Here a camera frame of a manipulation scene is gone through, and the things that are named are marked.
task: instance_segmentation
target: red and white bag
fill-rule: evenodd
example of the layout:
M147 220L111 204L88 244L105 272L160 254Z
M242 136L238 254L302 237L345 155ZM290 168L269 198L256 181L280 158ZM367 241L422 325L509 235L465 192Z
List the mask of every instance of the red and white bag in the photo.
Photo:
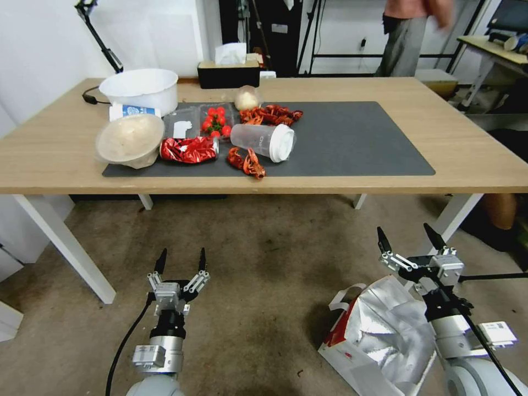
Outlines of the red and white bag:
M350 304L347 291L362 292ZM360 396L416 396L435 353L425 304L393 277L339 291L328 305L343 313L319 353Z

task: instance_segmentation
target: stained floor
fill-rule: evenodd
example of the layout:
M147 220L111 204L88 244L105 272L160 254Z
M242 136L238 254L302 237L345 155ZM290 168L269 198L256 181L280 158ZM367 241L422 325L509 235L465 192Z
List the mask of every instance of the stained floor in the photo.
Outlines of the stained floor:
M412 255L421 224L432 222L443 196L369 196L359 211L343 196L180 197L78 203L67 225L114 286L102 304L53 246L36 264L0 284L0 300L25 314L14 340L0 343L1 395L103 395L123 335L141 311L146 274L169 248L166 278L190 278L207 250L211 281L192 302L181 386L187 395L355 394L318 355L335 315L327 304L353 283L387 274L378 259L376 226L395 250ZM451 244L466 274L518 267L462 231ZM520 339L500 350L502 363L528 382L528 288L523 280L464 283L474 320L509 323ZM127 344L113 383L125 395L141 376L130 363L148 342L151 309ZM444 395L435 364L422 395Z

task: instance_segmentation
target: red crayfish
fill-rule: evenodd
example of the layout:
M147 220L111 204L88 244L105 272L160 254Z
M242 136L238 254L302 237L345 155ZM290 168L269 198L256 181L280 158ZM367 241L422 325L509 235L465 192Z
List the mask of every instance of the red crayfish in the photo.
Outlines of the red crayfish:
M257 154L255 154L252 148L247 150L245 158L242 158L242 156L238 154L239 150L239 147L233 147L229 150L229 153L227 154L227 162L229 162L231 166L240 169L244 171L245 174L254 176L259 180L266 176L266 170L259 164Z
M303 116L301 110L290 111L288 107L281 107L278 104L268 104L266 107L255 107L249 110L240 111L240 121L243 124L253 125L292 125Z

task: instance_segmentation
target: black tissue box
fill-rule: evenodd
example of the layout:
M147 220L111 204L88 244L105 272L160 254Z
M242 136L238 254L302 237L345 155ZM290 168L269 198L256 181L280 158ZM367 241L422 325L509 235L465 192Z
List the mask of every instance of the black tissue box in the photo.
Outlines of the black tissue box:
M202 89L240 88L243 85L258 87L260 66L256 60L237 65L217 65L205 60L198 65L198 79Z

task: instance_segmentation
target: wooden table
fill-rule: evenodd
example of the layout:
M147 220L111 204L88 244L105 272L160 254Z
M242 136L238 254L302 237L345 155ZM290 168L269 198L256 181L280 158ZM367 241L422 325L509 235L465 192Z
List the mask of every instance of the wooden table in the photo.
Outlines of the wooden table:
M475 82L471 85L466 97L459 105L459 110L467 110L480 86L490 73L495 63L507 67L523 76L528 76L528 58L513 51L506 51L495 42L488 41L489 36L460 36L458 41L482 56L482 64Z
M447 240L482 193L528 192L528 165L413 78L269 79L266 101L377 101L435 169L433 176L105 178L94 139L108 106L85 103L86 80L0 140L0 193L18 202L105 303L115 291L42 194L455 195L434 225ZM180 101L231 101L234 90L178 84ZM429 243L420 252L431 251Z

